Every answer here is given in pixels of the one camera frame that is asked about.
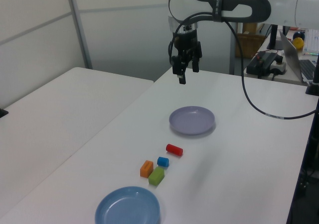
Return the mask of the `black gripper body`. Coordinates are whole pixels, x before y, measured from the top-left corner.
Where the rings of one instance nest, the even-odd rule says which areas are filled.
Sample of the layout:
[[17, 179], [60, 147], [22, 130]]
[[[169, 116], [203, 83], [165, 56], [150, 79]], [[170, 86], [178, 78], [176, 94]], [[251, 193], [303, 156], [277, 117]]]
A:
[[197, 39], [197, 30], [188, 33], [177, 34], [174, 46], [181, 60], [192, 60], [201, 58], [201, 44]]

